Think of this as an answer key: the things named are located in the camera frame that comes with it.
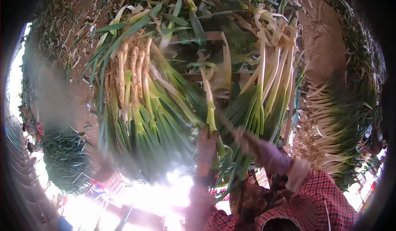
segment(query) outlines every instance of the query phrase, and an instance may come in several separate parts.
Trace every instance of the checkered sleeve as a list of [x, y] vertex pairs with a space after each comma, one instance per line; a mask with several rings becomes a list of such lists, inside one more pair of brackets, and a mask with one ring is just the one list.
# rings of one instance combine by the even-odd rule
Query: checkered sleeve
[[334, 180], [323, 170], [312, 170], [286, 205], [270, 209], [256, 217], [256, 230], [261, 231], [271, 219], [289, 219], [300, 230], [349, 230], [358, 220]]
[[186, 212], [186, 231], [233, 231], [240, 217], [217, 210], [215, 204], [215, 197], [207, 189], [193, 187]]

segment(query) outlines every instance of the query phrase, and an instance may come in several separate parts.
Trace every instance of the person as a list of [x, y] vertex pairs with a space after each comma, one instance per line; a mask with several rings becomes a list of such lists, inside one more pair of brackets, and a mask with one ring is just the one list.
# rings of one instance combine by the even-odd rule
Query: person
[[35, 134], [34, 126], [33, 123], [30, 120], [27, 120], [26, 122], [23, 122], [22, 124], [22, 130], [26, 131], [29, 135]]
[[[248, 174], [235, 187], [243, 189], [237, 194], [243, 202], [237, 201], [235, 208], [231, 192], [231, 215], [227, 215], [215, 208], [216, 199], [209, 194], [208, 186], [195, 180], [189, 193], [190, 205], [185, 210], [186, 231], [348, 230], [357, 222], [358, 213], [325, 171], [315, 173], [309, 162], [290, 158], [281, 152], [282, 148], [250, 133], [239, 131], [233, 135], [244, 153], [253, 154], [255, 165], [263, 166], [267, 175], [274, 176], [269, 179], [271, 189], [251, 182]], [[209, 136], [207, 128], [198, 135], [196, 178], [209, 174], [218, 136], [217, 132]]]

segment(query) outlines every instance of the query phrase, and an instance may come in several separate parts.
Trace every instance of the pile of green onions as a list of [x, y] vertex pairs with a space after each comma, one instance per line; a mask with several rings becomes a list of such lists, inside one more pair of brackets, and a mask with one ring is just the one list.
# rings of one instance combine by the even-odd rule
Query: pile of green onions
[[73, 129], [46, 130], [42, 140], [48, 180], [68, 194], [79, 195], [88, 186], [91, 163], [86, 143]]
[[361, 166], [357, 144], [359, 99], [345, 86], [340, 72], [334, 72], [321, 87], [311, 86], [306, 96], [313, 146], [319, 150], [321, 168], [338, 179], [348, 174], [353, 181], [354, 168]]

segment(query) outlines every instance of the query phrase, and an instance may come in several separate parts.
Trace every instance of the glove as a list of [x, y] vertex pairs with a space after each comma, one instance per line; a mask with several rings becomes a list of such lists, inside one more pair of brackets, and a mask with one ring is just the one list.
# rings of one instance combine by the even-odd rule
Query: glove
[[197, 162], [211, 163], [212, 157], [216, 152], [216, 142], [219, 139], [219, 133], [217, 131], [209, 137], [209, 128], [205, 126], [198, 134], [197, 139], [197, 150], [198, 157]]
[[255, 165], [264, 167], [265, 170], [279, 175], [285, 175], [292, 166], [291, 158], [282, 154], [272, 143], [256, 138], [250, 132], [237, 129], [233, 132], [235, 142], [241, 146], [244, 154], [253, 154]]

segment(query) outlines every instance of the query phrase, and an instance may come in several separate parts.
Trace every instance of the red cloth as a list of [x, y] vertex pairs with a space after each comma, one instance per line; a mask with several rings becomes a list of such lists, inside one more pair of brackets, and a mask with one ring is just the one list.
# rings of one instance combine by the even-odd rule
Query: red cloth
[[[191, 208], [203, 208], [207, 213], [196, 216], [202, 217], [200, 221], [194, 216], [186, 216], [186, 230], [233, 231], [235, 225], [241, 221], [238, 215], [228, 216], [223, 210], [217, 210], [213, 206]], [[277, 218], [289, 219], [303, 231], [329, 230], [330, 221], [331, 230], [335, 231], [351, 229], [358, 221], [358, 213], [350, 206], [334, 180], [321, 170], [317, 174], [310, 171], [304, 184], [291, 197], [289, 203], [256, 217], [255, 229], [261, 231], [269, 220]]]
[[41, 122], [38, 122], [38, 123], [37, 123], [36, 129], [37, 129], [38, 133], [40, 134], [40, 136], [43, 136], [43, 135], [44, 135], [44, 132], [43, 132], [43, 125], [42, 125]]

